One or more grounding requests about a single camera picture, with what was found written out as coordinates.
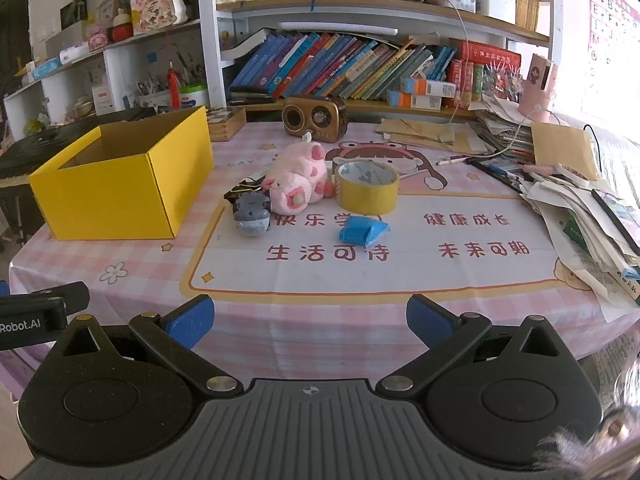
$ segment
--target roll of tape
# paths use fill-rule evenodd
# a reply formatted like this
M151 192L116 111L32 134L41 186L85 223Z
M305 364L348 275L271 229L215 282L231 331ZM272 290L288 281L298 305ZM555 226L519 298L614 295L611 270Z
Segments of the roll of tape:
M396 208L400 176L393 168L372 160L341 164L335 173L335 199L347 211L383 215Z

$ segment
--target blue sponge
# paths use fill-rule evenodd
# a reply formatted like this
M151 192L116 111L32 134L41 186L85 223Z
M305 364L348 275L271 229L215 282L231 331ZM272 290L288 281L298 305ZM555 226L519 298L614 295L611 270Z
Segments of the blue sponge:
M374 220L367 216L350 216L344 227L340 229L341 242L365 247L375 243L382 233L389 231L389 224L380 220Z

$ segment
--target brown radio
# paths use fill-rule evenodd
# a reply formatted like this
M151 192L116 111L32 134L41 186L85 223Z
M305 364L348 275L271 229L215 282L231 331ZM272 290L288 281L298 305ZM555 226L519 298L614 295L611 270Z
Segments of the brown radio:
M290 136L307 132L317 142L336 142L347 131L347 110L341 99L298 96L284 100L282 122Z

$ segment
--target pink plush pig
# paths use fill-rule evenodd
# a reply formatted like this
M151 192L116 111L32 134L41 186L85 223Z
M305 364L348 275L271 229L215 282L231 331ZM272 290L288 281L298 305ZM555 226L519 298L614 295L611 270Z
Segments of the pink plush pig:
M313 204L324 196L334 194L334 185L324 162L325 155L322 144L311 142L311 134L305 134L302 142L290 144L285 148L274 161L271 170L290 171L307 178L312 190L308 203Z
M271 210L285 216L301 212L312 196L307 177L280 168L269 170L262 181L262 188L270 190Z

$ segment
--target pink container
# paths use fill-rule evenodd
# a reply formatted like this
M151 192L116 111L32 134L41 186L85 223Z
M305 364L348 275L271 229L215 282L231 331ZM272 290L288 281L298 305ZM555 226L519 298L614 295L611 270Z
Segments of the pink container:
M558 65L548 59L533 55L529 75L524 82L524 91L520 98L518 111L537 123L549 122L549 108L556 96L556 78Z

